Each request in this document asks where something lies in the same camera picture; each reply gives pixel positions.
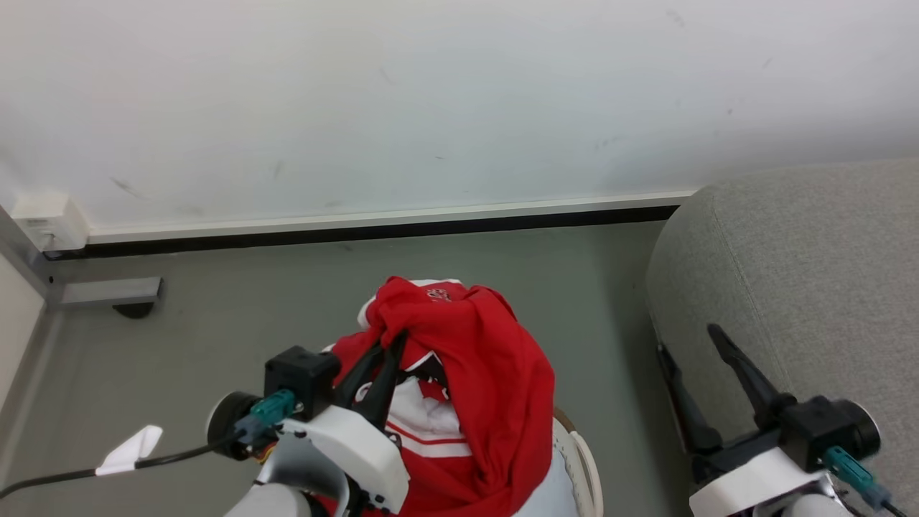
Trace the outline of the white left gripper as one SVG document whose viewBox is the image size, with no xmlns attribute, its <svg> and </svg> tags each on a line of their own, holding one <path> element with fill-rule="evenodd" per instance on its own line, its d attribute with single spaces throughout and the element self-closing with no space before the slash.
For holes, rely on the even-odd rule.
<svg viewBox="0 0 919 517">
<path fill-rule="evenodd" d="M 283 420 L 280 484 L 333 500 L 335 515 L 403 510 L 410 475 L 385 428 L 408 337 L 400 331 L 387 347 L 371 345 L 335 387 L 335 406 L 308 421 Z M 355 401 L 368 383 L 363 399 Z"/>
</svg>

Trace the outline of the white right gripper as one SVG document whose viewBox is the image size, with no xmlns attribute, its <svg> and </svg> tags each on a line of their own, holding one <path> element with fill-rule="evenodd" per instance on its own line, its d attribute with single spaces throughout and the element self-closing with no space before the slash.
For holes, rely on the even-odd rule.
<svg viewBox="0 0 919 517">
<path fill-rule="evenodd" d="M 717 324 L 706 327 L 723 363 L 732 368 L 754 409 L 758 429 L 777 428 L 785 409 L 798 403 L 781 392 Z M 806 473 L 779 448 L 779 432 L 750 433 L 722 446 L 686 389 L 682 370 L 659 343 L 656 351 L 684 449 L 693 454 L 698 488 L 689 498 L 693 517 L 816 517 L 827 503 L 828 475 Z"/>
</svg>

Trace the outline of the red and white shirt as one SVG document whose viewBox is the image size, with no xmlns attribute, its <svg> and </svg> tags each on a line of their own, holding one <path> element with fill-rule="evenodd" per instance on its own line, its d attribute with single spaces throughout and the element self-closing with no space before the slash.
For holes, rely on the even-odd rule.
<svg viewBox="0 0 919 517">
<path fill-rule="evenodd" d="M 409 492 L 397 517 L 513 517 L 554 458 L 555 375 L 499 292 L 391 277 L 326 350 L 347 372 L 375 344 L 407 340 L 386 429 Z"/>
</svg>

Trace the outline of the white laundry basket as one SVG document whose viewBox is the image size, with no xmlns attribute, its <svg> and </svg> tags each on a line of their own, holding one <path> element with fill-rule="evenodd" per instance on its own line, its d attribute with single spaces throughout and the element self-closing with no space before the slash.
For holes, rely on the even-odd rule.
<svg viewBox="0 0 919 517">
<path fill-rule="evenodd" d="M 600 472 L 587 441 L 571 419 L 554 409 L 554 451 L 549 471 L 513 517 L 604 517 Z"/>
</svg>

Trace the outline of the grey fabric sofa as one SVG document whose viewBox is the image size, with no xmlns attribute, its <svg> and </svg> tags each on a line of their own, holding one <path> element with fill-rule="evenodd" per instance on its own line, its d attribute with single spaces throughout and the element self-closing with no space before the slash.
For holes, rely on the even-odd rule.
<svg viewBox="0 0 919 517">
<path fill-rule="evenodd" d="M 756 426 L 710 324 L 779 390 L 863 406 L 882 435 L 869 470 L 919 517 L 919 158 L 704 187 L 667 220 L 645 288 L 658 340 L 722 438 Z"/>
</svg>

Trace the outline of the white wall skirting strip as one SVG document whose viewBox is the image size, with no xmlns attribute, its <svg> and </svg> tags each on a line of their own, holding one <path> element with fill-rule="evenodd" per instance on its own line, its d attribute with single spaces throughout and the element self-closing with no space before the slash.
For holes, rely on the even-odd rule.
<svg viewBox="0 0 919 517">
<path fill-rule="evenodd" d="M 666 191 L 578 197 L 553 202 L 513 202 L 459 208 L 387 210 L 358 215 L 239 220 L 213 225 L 95 229 L 89 232 L 88 242 L 82 248 L 49 250 L 44 252 L 44 258 L 49 261 L 78 261 L 198 250 L 639 223 L 669 218 L 692 195 L 692 190 Z"/>
</svg>

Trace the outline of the grey metal frame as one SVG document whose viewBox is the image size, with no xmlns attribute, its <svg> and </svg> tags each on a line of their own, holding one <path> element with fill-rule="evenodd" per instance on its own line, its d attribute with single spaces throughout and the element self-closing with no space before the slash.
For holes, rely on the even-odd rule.
<svg viewBox="0 0 919 517">
<path fill-rule="evenodd" d="M 155 302 L 164 294 L 163 277 L 66 281 L 53 277 L 52 263 L 25 236 L 0 206 L 0 256 L 50 309 L 112 307 L 116 304 Z"/>
</svg>

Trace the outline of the white wall socket box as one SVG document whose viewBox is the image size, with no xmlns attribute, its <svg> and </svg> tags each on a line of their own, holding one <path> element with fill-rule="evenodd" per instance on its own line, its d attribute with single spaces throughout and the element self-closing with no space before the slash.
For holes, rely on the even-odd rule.
<svg viewBox="0 0 919 517">
<path fill-rule="evenodd" d="M 88 220 L 68 195 L 21 197 L 10 216 L 41 252 L 80 250 L 88 245 Z"/>
</svg>

